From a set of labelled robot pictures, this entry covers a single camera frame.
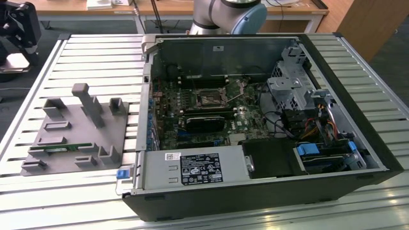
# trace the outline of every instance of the blue latch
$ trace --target blue latch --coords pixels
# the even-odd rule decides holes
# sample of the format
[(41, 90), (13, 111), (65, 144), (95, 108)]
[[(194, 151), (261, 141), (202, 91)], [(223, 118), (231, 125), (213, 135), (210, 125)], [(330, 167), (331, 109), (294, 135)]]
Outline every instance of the blue latch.
[(127, 179), (129, 178), (129, 169), (119, 169), (115, 172), (115, 179), (121, 180), (121, 179)]
[(319, 150), (315, 144), (301, 144), (297, 147), (298, 155), (319, 154)]
[(353, 141), (347, 142), (347, 145), (350, 147), (350, 150), (354, 152), (358, 148), (355, 146), (355, 143)]

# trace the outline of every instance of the power supply label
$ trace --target power supply label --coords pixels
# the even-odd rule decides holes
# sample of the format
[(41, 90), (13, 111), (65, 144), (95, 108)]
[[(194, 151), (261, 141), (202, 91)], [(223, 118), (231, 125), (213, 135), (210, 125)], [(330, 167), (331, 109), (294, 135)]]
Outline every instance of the power supply label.
[(218, 153), (179, 156), (181, 184), (222, 182)]

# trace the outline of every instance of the aluminum slotted table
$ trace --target aluminum slotted table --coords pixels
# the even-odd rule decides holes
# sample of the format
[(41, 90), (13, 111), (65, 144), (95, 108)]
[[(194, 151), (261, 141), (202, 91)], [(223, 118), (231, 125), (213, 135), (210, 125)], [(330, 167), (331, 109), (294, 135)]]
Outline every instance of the aluminum slotted table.
[[(339, 200), (166, 222), (142, 222), (115, 194), (115, 170), (22, 177), (49, 97), (78, 104), (74, 83), (101, 103), (130, 103), (122, 165), (135, 153), (141, 90), (141, 34), (71, 35), (57, 41), (0, 144), (0, 228), (5, 229), (394, 229), (409, 225), (409, 110), (343, 38), (310, 34), (341, 83), (405, 168)], [(325, 83), (317, 77), (321, 87)]]

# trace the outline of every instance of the green circuit board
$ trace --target green circuit board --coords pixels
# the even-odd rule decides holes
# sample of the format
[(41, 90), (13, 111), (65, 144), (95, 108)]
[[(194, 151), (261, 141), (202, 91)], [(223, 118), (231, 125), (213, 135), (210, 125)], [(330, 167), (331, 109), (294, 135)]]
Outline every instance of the green circuit board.
[[(177, 82), (162, 83), (157, 99), (157, 123), (161, 150), (229, 146), (229, 137), (242, 134), (245, 139), (267, 138), (269, 131), (262, 121), (262, 114), (255, 104), (257, 83), (246, 84), (241, 78), (229, 78), (223, 88), (181, 89)], [(185, 130), (186, 115), (182, 110), (198, 110), (198, 116), (215, 115), (206, 113), (206, 108), (229, 107), (234, 114), (225, 119), (223, 129), (211, 133), (189, 133)]]

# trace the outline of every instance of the desk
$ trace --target desk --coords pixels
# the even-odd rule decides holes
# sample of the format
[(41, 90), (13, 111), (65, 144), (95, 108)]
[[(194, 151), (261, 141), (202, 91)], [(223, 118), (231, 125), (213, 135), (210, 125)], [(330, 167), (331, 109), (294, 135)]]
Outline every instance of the desk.
[(29, 0), (35, 6), (38, 21), (134, 21), (133, 6), (113, 5), (111, 9), (86, 10), (86, 0)]
[[(318, 9), (311, 0), (301, 0), (301, 4), (289, 4), (290, 8), (282, 8), (283, 20), (309, 21), (305, 32), (313, 33), (317, 30), (322, 16), (327, 14), (327, 10)], [(193, 17), (193, 1), (191, 0), (159, 0), (155, 2), (157, 11), (161, 20), (191, 20)], [(150, 0), (138, 0), (137, 2), (141, 21), (155, 20)], [(267, 7), (267, 20), (282, 19), (281, 8)], [(135, 21), (138, 31), (142, 31), (138, 21)]]

